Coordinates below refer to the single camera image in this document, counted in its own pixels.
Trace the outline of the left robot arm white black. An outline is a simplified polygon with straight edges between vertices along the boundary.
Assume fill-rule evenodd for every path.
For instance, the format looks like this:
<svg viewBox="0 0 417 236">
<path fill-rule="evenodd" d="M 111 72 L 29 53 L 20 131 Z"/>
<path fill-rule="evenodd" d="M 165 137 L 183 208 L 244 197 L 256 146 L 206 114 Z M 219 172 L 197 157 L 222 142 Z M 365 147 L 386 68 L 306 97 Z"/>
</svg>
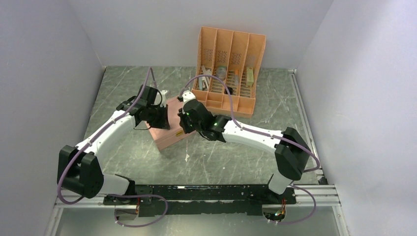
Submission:
<svg viewBox="0 0 417 236">
<path fill-rule="evenodd" d="M 141 96 L 121 102 L 111 117 L 92 135 L 72 147 L 65 145 L 59 152 L 58 197 L 62 189 L 81 198 L 91 199 L 99 194 L 116 195 L 128 205 L 136 198 L 135 182 L 127 177 L 102 172 L 100 160 L 111 147 L 140 123 L 150 128 L 170 129 L 167 90 L 140 87 Z"/>
</svg>

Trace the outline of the pink jewelry box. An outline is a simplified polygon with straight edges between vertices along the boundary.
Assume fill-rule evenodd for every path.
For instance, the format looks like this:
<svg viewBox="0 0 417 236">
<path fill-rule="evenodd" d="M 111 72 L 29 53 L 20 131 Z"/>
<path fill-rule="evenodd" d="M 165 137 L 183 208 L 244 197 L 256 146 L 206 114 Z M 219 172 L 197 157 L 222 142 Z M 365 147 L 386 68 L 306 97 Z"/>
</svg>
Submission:
<svg viewBox="0 0 417 236">
<path fill-rule="evenodd" d="M 178 112 L 179 109 L 182 108 L 182 102 L 179 102 L 176 97 L 172 97 L 167 100 L 167 106 L 170 129 L 149 129 L 149 132 L 159 151 L 196 133 L 196 131 L 184 133 L 183 129 L 179 125 L 180 118 L 178 116 Z"/>
</svg>

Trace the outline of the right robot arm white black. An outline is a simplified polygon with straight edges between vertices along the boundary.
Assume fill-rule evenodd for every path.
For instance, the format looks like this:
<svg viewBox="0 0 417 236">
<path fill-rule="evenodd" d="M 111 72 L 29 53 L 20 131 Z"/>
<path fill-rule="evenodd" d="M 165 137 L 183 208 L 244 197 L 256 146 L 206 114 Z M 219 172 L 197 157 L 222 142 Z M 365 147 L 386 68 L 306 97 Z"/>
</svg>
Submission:
<svg viewBox="0 0 417 236">
<path fill-rule="evenodd" d="M 281 132 L 239 123 L 228 116 L 213 115 L 196 99 L 184 101 L 178 116 L 184 133 L 197 131 L 208 141 L 242 144 L 272 154 L 277 169 L 265 191 L 266 199 L 272 204 L 283 199 L 287 186 L 301 179 L 312 155 L 293 128 Z"/>
</svg>

